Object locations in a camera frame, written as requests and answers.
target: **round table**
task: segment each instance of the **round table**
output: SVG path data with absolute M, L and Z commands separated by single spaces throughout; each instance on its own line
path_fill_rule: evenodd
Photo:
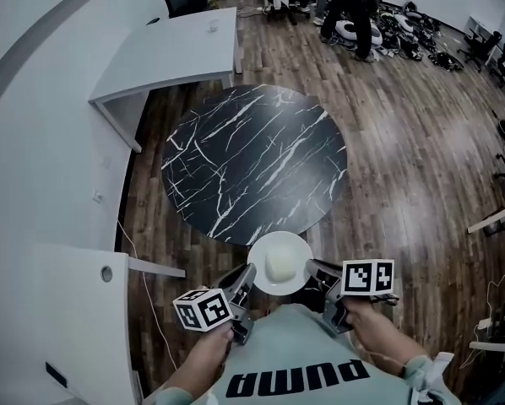
M 294 90 L 243 85 L 206 98 L 173 128 L 162 160 L 171 203 L 208 237 L 249 246 L 317 223 L 341 192 L 345 140 Z

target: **wooden floor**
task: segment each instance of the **wooden floor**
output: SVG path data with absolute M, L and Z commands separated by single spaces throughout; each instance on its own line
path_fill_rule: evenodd
M 227 0 L 257 7 L 260 0 Z M 446 379 L 464 390 L 473 327 L 488 316 L 486 286 L 505 273 L 505 232 L 486 238 L 466 228 L 505 205 L 505 187 L 491 178 L 502 170 L 495 154 L 505 149 L 494 110 L 505 117 L 505 92 L 472 64 L 446 73 L 424 58 L 356 62 L 341 46 L 318 39 L 302 20 L 270 24 L 264 16 L 238 19 L 243 75 L 237 84 L 276 84 L 312 96 L 329 112 L 348 146 L 349 171 L 334 208 L 308 230 L 317 258 L 393 258 L 400 304 L 392 315 L 405 333 L 435 355 L 455 353 Z M 459 34 L 443 31 L 440 42 L 455 50 Z M 172 299 L 246 261 L 247 249 L 209 239 L 190 228 L 168 201 L 160 178 L 164 140 L 173 122 L 220 83 L 162 89 L 152 94 L 138 139 L 128 191 L 125 229 L 138 257 L 187 270 L 187 280 L 147 277 L 160 326 L 179 365 L 197 335 L 176 324 Z M 124 241 L 124 251 L 133 253 Z M 133 366 L 145 368 L 149 388 L 172 372 L 142 278 L 131 273 L 130 341 Z M 491 304 L 505 298 L 492 287 Z M 257 294 L 254 305 L 269 302 Z

